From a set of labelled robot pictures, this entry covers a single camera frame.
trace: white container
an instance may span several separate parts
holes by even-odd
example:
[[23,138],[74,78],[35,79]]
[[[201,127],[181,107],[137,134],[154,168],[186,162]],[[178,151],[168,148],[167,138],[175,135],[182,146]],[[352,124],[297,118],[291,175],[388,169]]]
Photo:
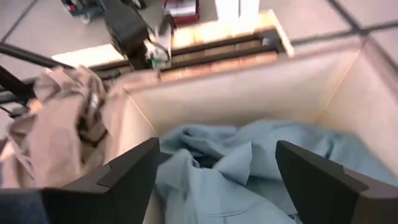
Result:
[[[262,118],[294,119],[355,133],[398,176],[397,84],[397,74],[369,44],[141,90],[125,83],[119,153],[181,124],[242,126]],[[157,217],[153,205],[146,223]]]

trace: tan garment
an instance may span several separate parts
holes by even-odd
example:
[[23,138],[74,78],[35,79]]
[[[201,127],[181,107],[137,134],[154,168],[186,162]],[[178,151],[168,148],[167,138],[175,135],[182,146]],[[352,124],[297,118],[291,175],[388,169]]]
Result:
[[43,107],[10,125],[15,154],[4,161],[2,188],[65,185],[102,165],[111,148],[100,116],[106,92],[89,69],[57,68],[34,91]]

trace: light blue cloth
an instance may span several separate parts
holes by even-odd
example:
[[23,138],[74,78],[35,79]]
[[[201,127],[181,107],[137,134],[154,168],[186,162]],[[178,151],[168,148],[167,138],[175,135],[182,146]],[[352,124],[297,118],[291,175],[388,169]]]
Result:
[[[288,215],[296,210],[275,159],[278,140],[398,186],[398,179],[350,134],[296,121],[257,121],[240,129],[186,125],[160,141],[160,150],[173,154],[159,166],[156,179],[166,202],[165,223],[295,223]],[[206,169],[193,157],[219,161]]]

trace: beige cloth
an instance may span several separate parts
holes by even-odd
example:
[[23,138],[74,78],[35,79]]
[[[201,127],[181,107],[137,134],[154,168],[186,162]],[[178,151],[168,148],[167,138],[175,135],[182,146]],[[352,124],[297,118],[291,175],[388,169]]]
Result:
[[34,91],[43,107],[10,125],[15,153],[4,161],[2,188],[65,185],[102,165],[107,151],[115,150],[103,123],[119,120],[101,119],[106,92],[92,71],[57,68],[39,77]]

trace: tiled floor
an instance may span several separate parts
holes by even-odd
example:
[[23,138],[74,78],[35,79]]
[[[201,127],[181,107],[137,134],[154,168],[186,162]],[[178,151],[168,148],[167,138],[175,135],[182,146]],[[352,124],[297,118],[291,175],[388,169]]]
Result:
[[[0,38],[18,20],[35,0],[0,0]],[[36,4],[16,27],[6,42],[34,52],[51,56],[109,42],[102,19],[85,26],[79,18],[72,18],[63,9],[60,0],[36,0]],[[218,18],[215,1],[225,7],[236,0],[200,0],[201,22]],[[337,0],[360,26],[369,26],[398,20],[397,0]],[[273,9],[290,39],[302,39],[349,30],[350,26],[330,6],[327,0],[260,0],[259,9]],[[143,18],[155,25],[162,17],[162,1],[147,0],[148,9]],[[398,63],[398,28],[380,30],[371,34]],[[339,40],[330,42],[338,45]],[[19,78],[37,76],[41,68],[0,55],[0,64]]]

